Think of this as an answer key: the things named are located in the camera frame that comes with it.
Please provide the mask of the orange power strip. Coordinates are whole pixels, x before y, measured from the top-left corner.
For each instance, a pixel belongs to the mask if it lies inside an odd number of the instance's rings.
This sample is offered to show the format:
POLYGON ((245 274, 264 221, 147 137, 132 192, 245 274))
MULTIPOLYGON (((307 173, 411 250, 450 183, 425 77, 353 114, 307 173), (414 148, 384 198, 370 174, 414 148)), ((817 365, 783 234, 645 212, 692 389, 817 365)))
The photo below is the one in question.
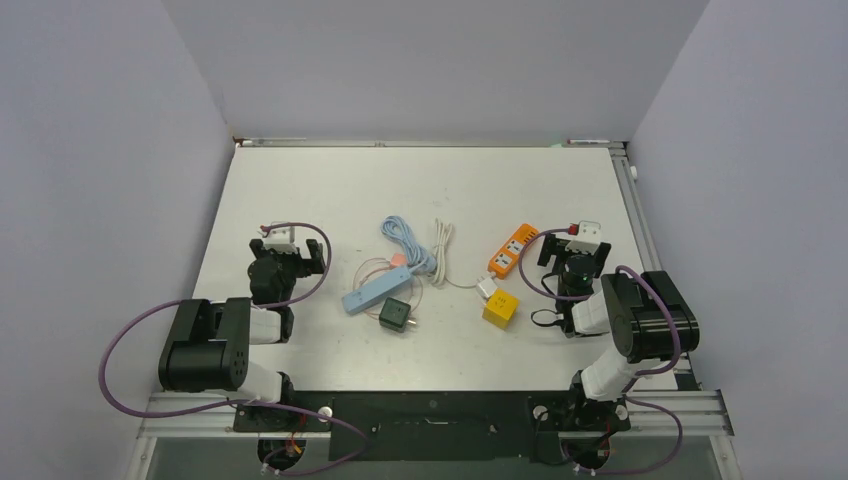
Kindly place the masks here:
POLYGON ((487 270, 498 280, 503 280, 517 265, 517 260, 526 246, 539 231, 530 224, 521 224, 488 262, 487 270))

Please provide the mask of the light blue power strip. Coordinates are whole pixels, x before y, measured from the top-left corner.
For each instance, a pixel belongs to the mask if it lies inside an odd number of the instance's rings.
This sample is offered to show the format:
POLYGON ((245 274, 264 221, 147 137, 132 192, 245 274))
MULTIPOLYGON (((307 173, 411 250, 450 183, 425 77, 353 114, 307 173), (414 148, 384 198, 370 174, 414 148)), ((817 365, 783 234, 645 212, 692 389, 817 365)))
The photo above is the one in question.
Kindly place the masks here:
POLYGON ((412 276, 408 267, 396 267, 345 295, 342 307, 349 315, 359 314, 408 285, 412 276))

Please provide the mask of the dark green cube adapter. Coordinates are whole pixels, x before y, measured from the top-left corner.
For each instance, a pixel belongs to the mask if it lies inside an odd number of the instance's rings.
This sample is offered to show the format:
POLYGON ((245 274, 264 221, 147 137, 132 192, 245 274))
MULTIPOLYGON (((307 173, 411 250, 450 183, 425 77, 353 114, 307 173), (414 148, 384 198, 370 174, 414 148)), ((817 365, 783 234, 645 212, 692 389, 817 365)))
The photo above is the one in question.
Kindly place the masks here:
POLYGON ((415 327, 417 322, 411 317, 410 304, 395 298, 386 298, 378 314, 381 327, 396 333, 403 333, 408 327, 415 327))

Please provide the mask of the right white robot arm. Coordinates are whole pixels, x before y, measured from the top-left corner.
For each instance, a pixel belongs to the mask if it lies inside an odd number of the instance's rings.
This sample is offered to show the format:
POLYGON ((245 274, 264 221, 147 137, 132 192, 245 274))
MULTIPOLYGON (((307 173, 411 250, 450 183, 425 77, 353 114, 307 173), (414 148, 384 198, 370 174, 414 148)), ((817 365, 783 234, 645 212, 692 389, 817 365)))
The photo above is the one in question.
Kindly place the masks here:
POLYGON ((672 370, 695 350, 700 325, 666 271, 637 273, 619 265, 605 274, 610 244, 583 247, 552 231, 541 238, 537 263, 557 280, 556 287, 542 288, 555 302, 547 327, 568 338, 611 338, 601 356, 575 374, 578 392, 564 403, 567 419, 589 428, 604 416, 604 402, 619 400, 640 378, 672 370))

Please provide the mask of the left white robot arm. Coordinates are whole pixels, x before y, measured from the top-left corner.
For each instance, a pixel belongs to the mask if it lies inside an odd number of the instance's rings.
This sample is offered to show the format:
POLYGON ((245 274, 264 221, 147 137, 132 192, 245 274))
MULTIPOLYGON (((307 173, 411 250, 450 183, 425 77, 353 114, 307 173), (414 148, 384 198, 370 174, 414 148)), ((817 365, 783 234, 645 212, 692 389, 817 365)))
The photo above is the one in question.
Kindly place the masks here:
POLYGON ((291 242, 253 239, 249 248, 254 255, 247 268, 251 295, 222 302, 181 301, 160 356, 158 377, 167 391, 217 392, 260 402, 262 421, 284 430, 298 415, 292 380, 251 361, 249 350, 290 339, 295 317, 288 302, 299 279, 325 273, 324 246, 308 239, 307 256, 291 242))

